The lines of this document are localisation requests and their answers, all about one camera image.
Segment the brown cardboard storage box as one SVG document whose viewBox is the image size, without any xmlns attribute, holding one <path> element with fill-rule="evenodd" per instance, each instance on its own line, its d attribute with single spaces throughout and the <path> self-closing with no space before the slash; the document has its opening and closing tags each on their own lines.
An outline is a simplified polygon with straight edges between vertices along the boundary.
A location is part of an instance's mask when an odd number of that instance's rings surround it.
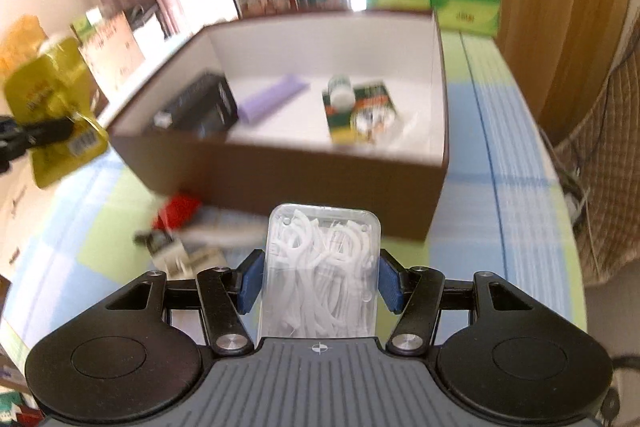
<svg viewBox="0 0 640 427">
<path fill-rule="evenodd" d="M 238 102 L 286 76 L 309 88 L 258 124 L 239 122 L 226 133 L 143 132 L 208 70 L 227 78 Z M 336 75 L 352 84 L 383 81 L 398 113 L 430 113 L 427 147 L 334 144 L 322 93 Z M 209 25 L 154 62 L 106 122 L 112 147 L 156 193 L 185 191 L 256 215 L 285 202 L 363 209 L 385 235 L 421 242 L 449 161 L 438 20 L 432 12 L 328 11 Z"/>
</svg>

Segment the red small packet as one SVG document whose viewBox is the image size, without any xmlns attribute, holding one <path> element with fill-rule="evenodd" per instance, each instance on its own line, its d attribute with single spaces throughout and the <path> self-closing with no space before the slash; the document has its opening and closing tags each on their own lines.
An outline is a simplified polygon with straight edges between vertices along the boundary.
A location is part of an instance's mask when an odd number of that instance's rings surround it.
<svg viewBox="0 0 640 427">
<path fill-rule="evenodd" d="M 181 229 L 191 221 L 201 207 L 201 199 L 192 194 L 178 193 L 171 196 L 157 211 L 152 229 L 165 232 Z"/>
</svg>

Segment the wooden cabinet panel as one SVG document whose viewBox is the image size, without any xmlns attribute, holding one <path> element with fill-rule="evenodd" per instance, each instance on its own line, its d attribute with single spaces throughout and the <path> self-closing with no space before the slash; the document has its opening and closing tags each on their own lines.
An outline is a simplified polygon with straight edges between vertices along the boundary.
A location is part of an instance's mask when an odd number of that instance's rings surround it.
<svg viewBox="0 0 640 427">
<path fill-rule="evenodd" d="M 502 0 L 498 48 L 536 123 L 559 143 L 622 56 L 639 0 Z"/>
</svg>

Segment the clear plastic cylinder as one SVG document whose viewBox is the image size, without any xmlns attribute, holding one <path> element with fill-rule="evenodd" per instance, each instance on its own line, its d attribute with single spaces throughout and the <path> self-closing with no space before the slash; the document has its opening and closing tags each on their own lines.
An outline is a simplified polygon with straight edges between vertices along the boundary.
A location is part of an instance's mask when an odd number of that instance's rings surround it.
<svg viewBox="0 0 640 427">
<path fill-rule="evenodd" d="M 431 139 L 431 115 L 426 110 L 400 112 L 385 135 L 388 148 L 427 147 Z"/>
</svg>

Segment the black white small packet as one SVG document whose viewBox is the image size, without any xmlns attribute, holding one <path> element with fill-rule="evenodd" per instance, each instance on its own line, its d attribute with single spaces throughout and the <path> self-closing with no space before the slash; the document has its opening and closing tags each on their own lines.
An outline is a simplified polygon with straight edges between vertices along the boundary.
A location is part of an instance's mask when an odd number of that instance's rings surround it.
<svg viewBox="0 0 640 427">
<path fill-rule="evenodd" d="M 155 269 L 164 272 L 170 281 L 194 280 L 201 271 L 229 266 L 219 248 L 201 246 L 189 253 L 181 239 L 162 230 L 136 232 L 134 243 L 149 251 Z"/>
</svg>

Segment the clear dental floss box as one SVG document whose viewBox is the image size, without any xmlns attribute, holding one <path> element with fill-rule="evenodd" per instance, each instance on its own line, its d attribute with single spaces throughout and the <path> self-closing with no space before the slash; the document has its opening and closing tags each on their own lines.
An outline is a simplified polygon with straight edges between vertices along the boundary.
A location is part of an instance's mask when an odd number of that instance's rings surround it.
<svg viewBox="0 0 640 427">
<path fill-rule="evenodd" d="M 381 225 L 368 210 L 283 204 L 269 217 L 258 337 L 375 333 Z"/>
</svg>

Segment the green yellow blister card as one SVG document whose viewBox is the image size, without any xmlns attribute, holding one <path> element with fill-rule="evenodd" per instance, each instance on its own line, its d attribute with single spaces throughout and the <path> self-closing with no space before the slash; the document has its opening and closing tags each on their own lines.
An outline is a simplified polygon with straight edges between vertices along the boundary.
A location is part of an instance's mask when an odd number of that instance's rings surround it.
<svg viewBox="0 0 640 427">
<path fill-rule="evenodd" d="M 352 84 L 356 103 L 350 112 L 338 113 L 329 102 L 328 86 L 322 93 L 329 135 L 334 144 L 381 143 L 398 114 L 383 81 Z"/>
</svg>

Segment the purple silicone case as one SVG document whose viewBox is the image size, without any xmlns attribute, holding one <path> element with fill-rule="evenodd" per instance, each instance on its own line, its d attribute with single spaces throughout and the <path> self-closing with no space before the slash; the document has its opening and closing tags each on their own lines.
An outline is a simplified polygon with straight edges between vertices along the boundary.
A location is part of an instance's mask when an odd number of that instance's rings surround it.
<svg viewBox="0 0 640 427">
<path fill-rule="evenodd" d="M 308 82 L 295 76 L 272 82 L 239 103 L 240 121 L 243 124 L 258 124 L 308 88 Z"/>
</svg>

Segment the plaid tablecloth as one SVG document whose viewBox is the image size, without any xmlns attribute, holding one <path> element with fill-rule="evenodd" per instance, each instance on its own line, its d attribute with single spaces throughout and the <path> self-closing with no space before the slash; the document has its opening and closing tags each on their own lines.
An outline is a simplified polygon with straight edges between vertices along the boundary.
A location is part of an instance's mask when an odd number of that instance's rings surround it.
<svg viewBox="0 0 640 427">
<path fill-rule="evenodd" d="M 466 280 L 495 272 L 579 327 L 584 286 L 563 191 L 506 61 L 489 38 L 442 34 L 449 166 L 427 238 L 387 241 L 402 263 Z M 28 167 L 3 177 L 1 344 L 22 365 L 53 329 L 147 269 L 134 232 L 160 198 L 114 152 L 41 191 Z"/>
</svg>

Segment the yellow plastic bag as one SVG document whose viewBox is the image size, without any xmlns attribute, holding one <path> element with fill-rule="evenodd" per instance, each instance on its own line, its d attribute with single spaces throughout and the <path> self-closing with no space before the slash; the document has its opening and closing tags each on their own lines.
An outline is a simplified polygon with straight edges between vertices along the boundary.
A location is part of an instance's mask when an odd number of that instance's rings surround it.
<svg viewBox="0 0 640 427">
<path fill-rule="evenodd" d="M 15 69 L 38 56 L 47 34 L 35 15 L 23 15 L 1 36 L 0 77 L 8 79 Z"/>
</svg>

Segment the small white green jar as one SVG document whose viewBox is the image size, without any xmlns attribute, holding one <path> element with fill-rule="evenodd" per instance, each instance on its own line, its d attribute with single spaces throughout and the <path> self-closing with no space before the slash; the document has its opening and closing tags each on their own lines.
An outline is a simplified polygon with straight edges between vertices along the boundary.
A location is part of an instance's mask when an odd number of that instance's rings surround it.
<svg viewBox="0 0 640 427">
<path fill-rule="evenodd" d="M 328 83 L 328 95 L 330 105 L 338 113 L 350 112 L 355 106 L 355 90 L 347 76 L 336 75 L 332 77 Z"/>
</svg>

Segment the yellow snack pouch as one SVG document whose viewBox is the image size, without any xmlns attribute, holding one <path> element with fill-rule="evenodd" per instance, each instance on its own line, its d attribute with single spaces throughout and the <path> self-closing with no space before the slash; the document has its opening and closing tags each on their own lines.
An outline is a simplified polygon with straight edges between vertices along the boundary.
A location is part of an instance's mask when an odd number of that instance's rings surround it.
<svg viewBox="0 0 640 427">
<path fill-rule="evenodd" d="M 43 43 L 38 56 L 4 82 L 3 94 L 10 110 L 3 116 L 17 124 L 65 117 L 75 124 L 67 140 L 26 150 L 38 187 L 55 184 L 107 151 L 108 134 L 93 110 L 99 88 L 73 37 Z"/>
</svg>

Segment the black product box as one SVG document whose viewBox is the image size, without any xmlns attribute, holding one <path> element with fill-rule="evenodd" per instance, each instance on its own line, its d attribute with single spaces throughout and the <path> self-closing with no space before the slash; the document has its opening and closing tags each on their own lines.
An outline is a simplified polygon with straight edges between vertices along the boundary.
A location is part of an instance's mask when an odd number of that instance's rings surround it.
<svg viewBox="0 0 640 427">
<path fill-rule="evenodd" d="M 208 70 L 155 112 L 143 132 L 184 131 L 204 138 L 226 133 L 238 121 L 238 104 L 227 78 Z"/>
</svg>

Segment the quilted brown chair cushion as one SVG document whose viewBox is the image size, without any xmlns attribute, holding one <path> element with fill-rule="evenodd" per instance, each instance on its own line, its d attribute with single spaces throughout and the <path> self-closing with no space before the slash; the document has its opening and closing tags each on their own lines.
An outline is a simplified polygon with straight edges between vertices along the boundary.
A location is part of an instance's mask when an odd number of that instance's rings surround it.
<svg viewBox="0 0 640 427">
<path fill-rule="evenodd" d="M 587 116 L 555 147 L 577 174 L 586 214 L 574 228 L 582 281 L 597 286 L 639 259 L 639 54 L 620 64 Z"/>
</svg>

